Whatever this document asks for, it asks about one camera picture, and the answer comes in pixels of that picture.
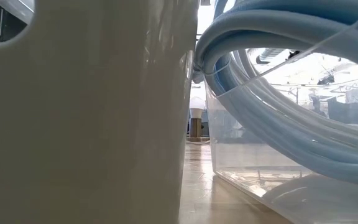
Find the reflective floor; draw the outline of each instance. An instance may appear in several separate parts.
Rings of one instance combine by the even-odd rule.
[[[179,214],[190,223],[291,223],[212,171],[209,145],[186,146]]]

